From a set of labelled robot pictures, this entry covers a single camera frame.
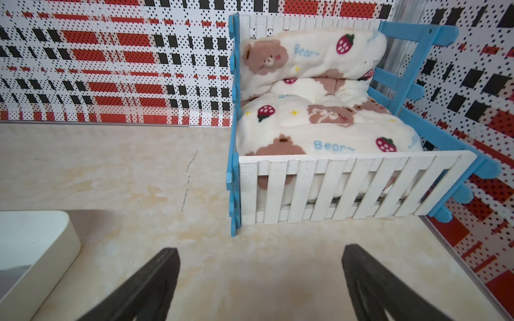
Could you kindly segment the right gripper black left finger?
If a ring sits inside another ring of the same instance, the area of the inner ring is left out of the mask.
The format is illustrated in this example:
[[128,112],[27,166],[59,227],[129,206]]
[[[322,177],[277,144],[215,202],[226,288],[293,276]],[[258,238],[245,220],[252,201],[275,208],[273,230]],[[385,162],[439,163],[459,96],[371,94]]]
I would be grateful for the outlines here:
[[176,248],[163,248],[81,320],[165,320],[181,261]]

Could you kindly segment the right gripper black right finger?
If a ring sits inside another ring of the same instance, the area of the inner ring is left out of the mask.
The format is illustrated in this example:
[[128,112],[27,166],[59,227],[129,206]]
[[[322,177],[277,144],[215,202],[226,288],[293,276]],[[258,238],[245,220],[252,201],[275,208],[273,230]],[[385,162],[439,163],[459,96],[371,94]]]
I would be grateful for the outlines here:
[[341,258],[358,320],[450,320],[357,244]]

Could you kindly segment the white storage tray box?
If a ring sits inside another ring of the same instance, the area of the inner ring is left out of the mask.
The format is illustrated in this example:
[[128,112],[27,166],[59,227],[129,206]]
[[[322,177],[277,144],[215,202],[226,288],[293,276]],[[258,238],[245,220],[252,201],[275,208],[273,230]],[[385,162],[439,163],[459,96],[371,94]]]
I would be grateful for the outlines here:
[[31,320],[80,248],[64,211],[2,211],[1,319]]

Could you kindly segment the blue white toy crib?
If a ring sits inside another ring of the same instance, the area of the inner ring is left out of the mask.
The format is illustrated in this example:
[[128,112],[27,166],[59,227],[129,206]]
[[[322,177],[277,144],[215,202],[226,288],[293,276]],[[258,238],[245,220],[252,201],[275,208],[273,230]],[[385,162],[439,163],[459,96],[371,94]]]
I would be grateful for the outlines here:
[[473,200],[473,192],[465,184],[469,177],[495,179],[501,173],[496,160],[404,106],[406,100],[424,96],[424,88],[415,80],[430,49],[453,44],[459,28],[389,21],[373,21],[368,28],[378,29],[389,38],[416,43],[403,75],[376,70],[375,80],[393,90],[394,95],[387,97],[375,88],[368,92],[435,149],[242,156],[232,136],[226,174],[232,234],[242,226],[282,221],[426,215],[448,223],[452,219],[445,206],[449,199],[460,204]]

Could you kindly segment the bear print blanket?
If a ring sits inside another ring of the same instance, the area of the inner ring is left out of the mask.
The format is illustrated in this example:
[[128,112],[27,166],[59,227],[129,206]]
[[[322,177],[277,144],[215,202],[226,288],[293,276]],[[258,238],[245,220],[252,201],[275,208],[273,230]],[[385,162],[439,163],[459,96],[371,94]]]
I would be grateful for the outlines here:
[[242,103],[241,156],[420,152],[416,131],[366,92],[366,82],[281,80]]

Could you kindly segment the bear print pillow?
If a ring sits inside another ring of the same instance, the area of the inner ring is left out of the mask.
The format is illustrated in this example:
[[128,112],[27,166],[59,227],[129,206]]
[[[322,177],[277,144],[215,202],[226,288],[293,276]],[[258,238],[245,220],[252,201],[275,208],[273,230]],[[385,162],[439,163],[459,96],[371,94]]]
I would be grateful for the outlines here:
[[280,80],[362,80],[386,47],[386,36],[372,29],[304,29],[246,40],[240,44],[241,99],[260,96]]

